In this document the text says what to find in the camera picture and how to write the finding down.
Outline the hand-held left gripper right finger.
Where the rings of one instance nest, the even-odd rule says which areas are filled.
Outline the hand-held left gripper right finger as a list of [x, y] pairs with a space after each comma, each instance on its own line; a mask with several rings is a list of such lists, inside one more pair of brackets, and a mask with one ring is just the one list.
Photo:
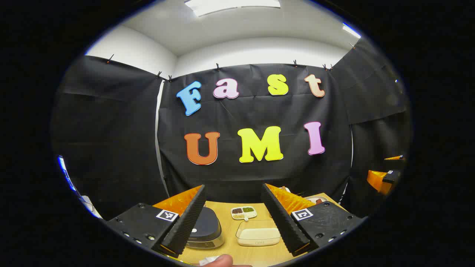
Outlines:
[[313, 203], [270, 184], [262, 185], [261, 200], [293, 256], [326, 247], [366, 220], [331, 201]]

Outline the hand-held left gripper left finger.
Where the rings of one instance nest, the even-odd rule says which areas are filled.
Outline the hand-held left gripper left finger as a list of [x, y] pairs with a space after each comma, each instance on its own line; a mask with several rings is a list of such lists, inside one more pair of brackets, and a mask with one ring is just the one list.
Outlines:
[[205, 201], [205, 186], [200, 185], [155, 205], [138, 203], [106, 225], [140, 247], [179, 257]]

